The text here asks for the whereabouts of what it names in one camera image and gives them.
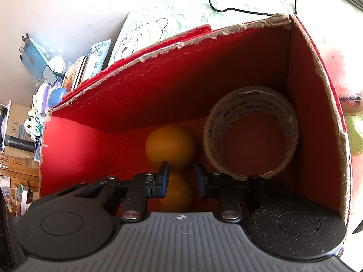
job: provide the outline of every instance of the red box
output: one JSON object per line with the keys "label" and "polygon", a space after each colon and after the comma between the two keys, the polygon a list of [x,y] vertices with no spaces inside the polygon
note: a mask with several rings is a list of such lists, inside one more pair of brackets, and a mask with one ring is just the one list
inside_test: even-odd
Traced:
{"label": "red box", "polygon": [[[164,124],[188,129],[197,141],[196,161],[212,171],[201,139],[204,120],[225,94],[253,85],[284,94],[299,119],[297,151],[277,182],[347,221],[351,170],[341,107],[314,43],[297,17],[285,15],[216,31],[192,30],[83,83],[47,118],[41,195],[82,180],[111,174],[126,180],[155,170],[145,156],[145,139]],[[184,176],[192,187],[192,210],[212,210],[215,202],[198,196],[193,168]]]}

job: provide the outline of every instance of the gray ribbed panel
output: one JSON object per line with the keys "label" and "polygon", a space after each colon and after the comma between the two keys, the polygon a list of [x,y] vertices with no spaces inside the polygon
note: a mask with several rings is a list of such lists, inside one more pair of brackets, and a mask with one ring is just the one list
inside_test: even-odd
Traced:
{"label": "gray ribbed panel", "polygon": [[17,272],[338,272],[352,271],[336,257],[316,263],[274,258],[254,246],[235,224],[210,212],[152,212],[143,222],[124,225],[99,252],[70,262],[29,258]]}

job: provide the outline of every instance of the cartoon bear face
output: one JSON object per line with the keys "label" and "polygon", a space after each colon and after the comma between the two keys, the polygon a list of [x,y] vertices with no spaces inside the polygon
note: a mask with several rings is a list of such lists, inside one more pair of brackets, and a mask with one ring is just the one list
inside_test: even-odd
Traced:
{"label": "cartoon bear face", "polygon": [[161,18],[129,31],[122,39],[121,45],[115,53],[114,62],[158,42],[167,24],[168,20]]}

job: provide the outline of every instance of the black cylinder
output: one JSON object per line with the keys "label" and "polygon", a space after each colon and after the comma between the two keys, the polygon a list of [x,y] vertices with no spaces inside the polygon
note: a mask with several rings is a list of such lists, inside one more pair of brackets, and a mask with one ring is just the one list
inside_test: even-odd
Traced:
{"label": "black cylinder", "polygon": [[29,152],[35,151],[35,142],[23,140],[9,135],[5,135],[4,145]]}

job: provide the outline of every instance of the orange ball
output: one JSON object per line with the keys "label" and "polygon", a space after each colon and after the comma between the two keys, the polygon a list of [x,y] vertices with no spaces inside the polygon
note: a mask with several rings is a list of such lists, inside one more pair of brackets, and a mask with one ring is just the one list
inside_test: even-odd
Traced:
{"label": "orange ball", "polygon": [[156,169],[163,161],[167,161],[170,171],[181,171],[193,160],[195,152],[192,136],[176,126],[155,129],[145,142],[146,157]]}

